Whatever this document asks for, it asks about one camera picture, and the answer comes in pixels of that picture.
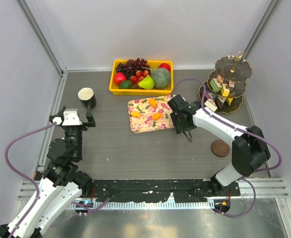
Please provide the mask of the floral serving tray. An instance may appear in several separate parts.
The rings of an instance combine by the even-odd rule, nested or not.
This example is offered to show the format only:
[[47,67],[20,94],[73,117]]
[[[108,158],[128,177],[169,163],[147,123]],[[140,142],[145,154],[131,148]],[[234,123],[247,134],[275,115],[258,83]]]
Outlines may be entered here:
[[[152,98],[157,101],[157,108],[152,108],[149,105],[148,100],[150,98],[131,100],[127,103],[130,128],[133,133],[145,133],[171,129],[174,127],[170,116],[172,110],[168,106],[168,101],[172,96],[168,95]],[[139,111],[142,116],[140,118],[133,118],[130,116],[131,111]],[[152,115],[155,113],[162,113],[162,118],[159,120],[153,120]]]

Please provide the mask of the green white cake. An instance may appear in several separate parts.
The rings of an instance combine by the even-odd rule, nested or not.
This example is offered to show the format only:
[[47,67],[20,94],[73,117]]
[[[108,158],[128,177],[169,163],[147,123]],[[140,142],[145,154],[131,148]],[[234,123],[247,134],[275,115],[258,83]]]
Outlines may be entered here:
[[211,79],[209,85],[214,92],[219,92],[222,88],[221,83],[219,83],[216,78]]

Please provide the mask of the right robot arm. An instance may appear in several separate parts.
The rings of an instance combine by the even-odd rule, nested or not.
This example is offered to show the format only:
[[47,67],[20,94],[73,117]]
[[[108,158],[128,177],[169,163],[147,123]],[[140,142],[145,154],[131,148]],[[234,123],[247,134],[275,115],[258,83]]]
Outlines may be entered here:
[[181,95],[172,97],[168,105],[177,134],[182,133],[192,142],[191,131],[200,127],[223,140],[232,150],[231,162],[202,185],[205,196],[223,195],[237,179],[249,177],[270,159],[259,127],[235,124],[203,107],[200,101],[189,104]]

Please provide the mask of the chocolate cake slice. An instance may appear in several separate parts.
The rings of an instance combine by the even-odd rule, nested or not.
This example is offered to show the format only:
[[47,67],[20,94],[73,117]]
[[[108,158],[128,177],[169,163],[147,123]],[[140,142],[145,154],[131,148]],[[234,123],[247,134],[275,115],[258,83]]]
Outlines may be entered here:
[[217,97],[216,104],[220,110],[223,108],[225,102],[226,102],[226,98],[220,97],[220,96]]

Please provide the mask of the yellow plastic fruit bin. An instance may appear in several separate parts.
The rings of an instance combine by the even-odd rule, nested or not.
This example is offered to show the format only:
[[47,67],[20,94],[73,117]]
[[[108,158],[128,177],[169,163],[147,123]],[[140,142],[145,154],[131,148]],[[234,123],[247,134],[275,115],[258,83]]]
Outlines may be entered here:
[[113,62],[112,73],[110,77],[109,91],[114,95],[140,95],[140,96],[165,96],[170,95],[174,88],[174,73],[173,73],[173,62],[170,60],[149,60],[149,65],[153,67],[158,67],[162,63],[166,63],[171,68],[171,82],[165,89],[119,89],[118,85],[116,85],[114,81],[115,70],[119,63],[123,63],[124,59],[116,59]]

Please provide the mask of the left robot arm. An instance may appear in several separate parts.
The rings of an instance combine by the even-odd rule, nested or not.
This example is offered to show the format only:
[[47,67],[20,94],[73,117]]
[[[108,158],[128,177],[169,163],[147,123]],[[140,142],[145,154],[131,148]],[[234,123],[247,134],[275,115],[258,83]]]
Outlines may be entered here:
[[64,130],[64,137],[50,143],[50,162],[42,178],[39,183],[31,180],[35,192],[12,222],[0,225],[1,238],[41,238],[73,200],[92,193],[92,179],[77,166],[82,160],[82,133],[96,125],[91,106],[86,118],[82,122],[77,109],[66,108],[49,117],[51,126]]

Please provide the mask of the metal serving tongs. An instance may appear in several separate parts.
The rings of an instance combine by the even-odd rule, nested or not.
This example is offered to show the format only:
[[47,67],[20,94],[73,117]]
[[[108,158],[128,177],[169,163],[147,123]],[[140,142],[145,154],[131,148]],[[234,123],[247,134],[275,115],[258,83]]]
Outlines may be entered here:
[[186,140],[190,143],[192,143],[192,134],[191,131],[183,132],[183,135],[185,136]]

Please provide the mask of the yellow layered cake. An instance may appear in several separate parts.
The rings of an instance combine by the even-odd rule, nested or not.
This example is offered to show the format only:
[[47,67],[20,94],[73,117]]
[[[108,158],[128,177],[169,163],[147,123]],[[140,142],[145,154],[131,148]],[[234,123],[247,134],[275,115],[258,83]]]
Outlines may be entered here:
[[228,97],[230,93],[230,89],[229,86],[227,84],[222,84],[222,88],[221,88],[221,95],[222,97]]

